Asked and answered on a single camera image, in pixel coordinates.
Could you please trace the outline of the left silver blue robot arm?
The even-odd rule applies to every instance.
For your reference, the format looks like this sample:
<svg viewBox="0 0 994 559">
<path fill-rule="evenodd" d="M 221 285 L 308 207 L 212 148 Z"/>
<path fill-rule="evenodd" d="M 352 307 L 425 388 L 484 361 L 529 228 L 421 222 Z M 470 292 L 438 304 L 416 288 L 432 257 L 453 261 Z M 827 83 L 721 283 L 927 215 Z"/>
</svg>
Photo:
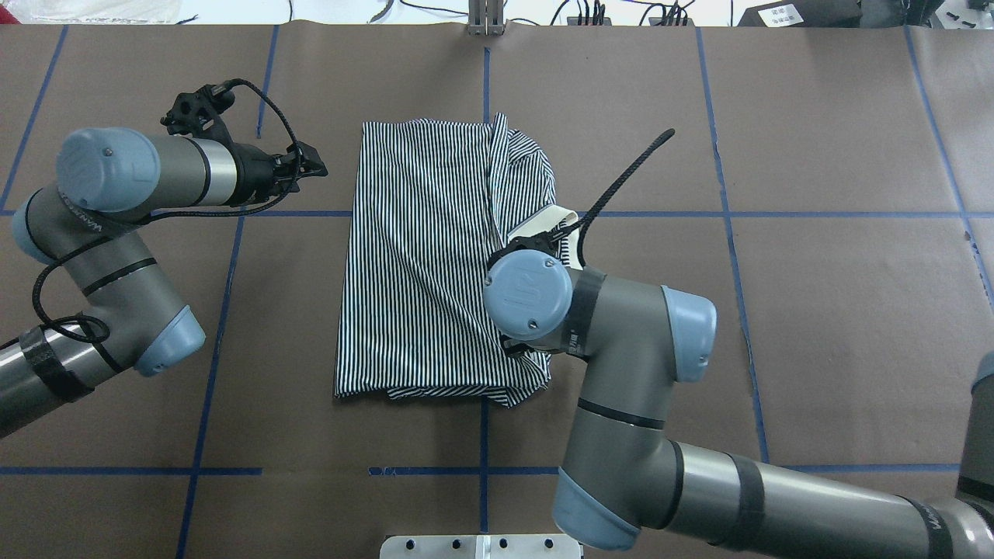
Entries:
<svg viewBox="0 0 994 559">
<path fill-rule="evenodd" d="M 203 327 L 142 227 L 263 211 L 328 173 L 308 143 L 269 155 L 212 134 L 124 127 L 72 132 L 56 169 L 12 217 L 16 245 L 43 269 L 30 293 L 38 323 L 2 347 L 3 436 L 121 372 L 151 377 L 203 347 Z"/>
</svg>

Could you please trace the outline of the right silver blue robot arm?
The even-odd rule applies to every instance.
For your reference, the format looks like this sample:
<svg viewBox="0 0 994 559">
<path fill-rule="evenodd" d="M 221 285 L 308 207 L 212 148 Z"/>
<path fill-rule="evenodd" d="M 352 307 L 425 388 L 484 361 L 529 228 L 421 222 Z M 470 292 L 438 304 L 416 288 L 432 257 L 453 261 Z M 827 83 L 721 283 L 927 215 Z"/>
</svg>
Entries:
<svg viewBox="0 0 994 559">
<path fill-rule="evenodd" d="M 494 254 L 483 297 L 511 352 L 586 362 L 553 511 L 582 544 L 629 550 L 649 528 L 777 558 L 992 556 L 991 355 L 971 386 L 954 497 L 916 500 L 669 439 L 673 386 L 699 381 L 713 350 L 705 297 L 532 248 Z"/>
</svg>

